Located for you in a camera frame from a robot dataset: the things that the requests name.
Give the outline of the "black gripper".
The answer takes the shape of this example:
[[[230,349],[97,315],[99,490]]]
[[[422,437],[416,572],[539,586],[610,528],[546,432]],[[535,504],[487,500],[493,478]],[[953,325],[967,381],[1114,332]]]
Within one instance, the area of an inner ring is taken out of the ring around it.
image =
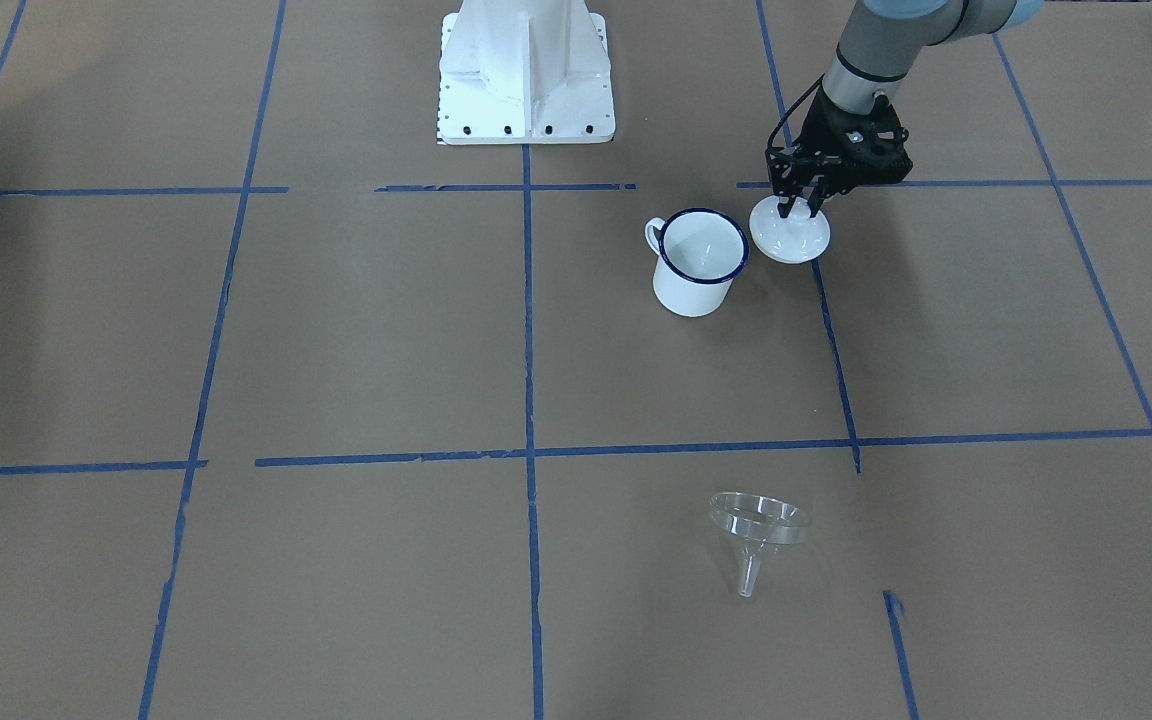
[[[884,92],[867,114],[842,109],[823,92],[805,92],[786,109],[765,143],[776,217],[817,218],[826,200],[855,188],[897,184],[914,170],[909,132]]]

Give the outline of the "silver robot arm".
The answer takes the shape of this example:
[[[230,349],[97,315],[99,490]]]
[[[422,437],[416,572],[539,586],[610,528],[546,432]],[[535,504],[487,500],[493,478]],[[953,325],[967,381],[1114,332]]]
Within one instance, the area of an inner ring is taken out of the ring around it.
[[[1041,1],[856,1],[823,76],[786,109],[765,145],[774,209],[809,217],[858,187],[914,170],[893,99],[925,47],[1020,26]]]

